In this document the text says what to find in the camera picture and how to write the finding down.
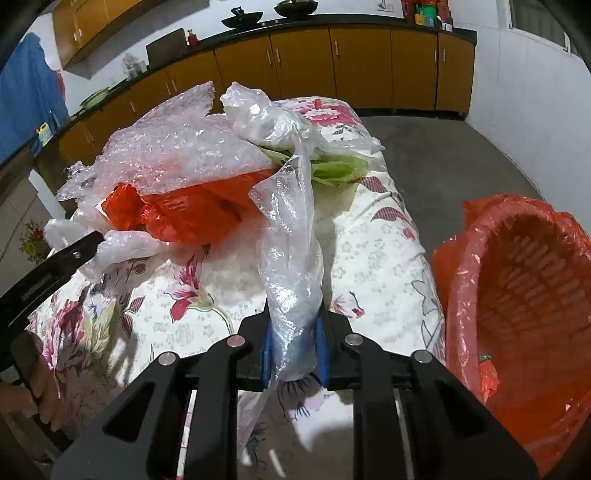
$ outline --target blue towel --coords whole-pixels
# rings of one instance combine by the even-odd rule
[[[56,133],[70,121],[39,37],[28,33],[0,72],[0,164],[47,123]],[[37,141],[33,154],[41,151]]]

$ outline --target kitchen cabinet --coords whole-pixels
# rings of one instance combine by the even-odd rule
[[[337,97],[353,108],[392,108],[389,28],[331,28]]]
[[[129,90],[135,114],[139,118],[173,95],[166,69],[151,73]]]
[[[437,35],[392,30],[393,108],[435,109],[437,57]]]
[[[62,0],[53,9],[53,31],[56,38],[57,54],[61,64],[65,65],[80,50],[80,39],[69,0]]]
[[[93,142],[85,121],[77,121],[60,139],[60,154],[68,166],[78,160],[84,165],[92,165],[100,154],[100,149]]]
[[[200,53],[185,60],[178,61],[166,67],[174,94],[189,90],[195,85],[213,82],[216,89],[216,96],[213,101],[213,113],[222,112],[222,103],[219,98],[226,90],[223,86],[222,77],[217,68],[216,57],[212,51]]]
[[[140,2],[141,0],[105,0],[109,22],[112,22],[115,18]]]
[[[268,36],[244,40],[216,48],[217,65],[225,88],[238,82],[261,89],[271,100],[281,98],[281,90],[271,40]]]
[[[283,98],[336,96],[328,28],[271,35]]]
[[[113,133],[135,123],[135,105],[129,91],[121,93],[86,120],[95,147],[102,151]]]
[[[74,13],[74,21],[83,47],[109,23],[105,0],[86,0]]]
[[[472,98],[474,45],[445,33],[439,38],[437,110],[467,114]]]

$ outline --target orange basket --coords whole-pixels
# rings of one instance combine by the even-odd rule
[[[447,367],[482,401],[479,356],[491,356],[500,385],[486,406],[545,475],[591,410],[591,241],[539,200],[463,207],[466,230],[432,261]]]

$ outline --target orange plastic bag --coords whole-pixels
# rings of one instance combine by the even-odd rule
[[[432,259],[447,367],[482,401],[478,357],[492,357],[500,385],[486,407],[545,475],[591,411],[591,241],[539,200],[463,207],[466,230]]]
[[[261,170],[165,194],[141,197],[120,184],[101,207],[119,230],[145,229],[164,242],[202,245],[217,242],[258,209],[248,192],[275,170]]]

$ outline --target concrete floor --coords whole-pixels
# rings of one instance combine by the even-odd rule
[[[430,257],[463,230],[462,202],[498,193],[540,198],[523,174],[467,123],[410,116],[362,119],[385,147],[388,172]]]

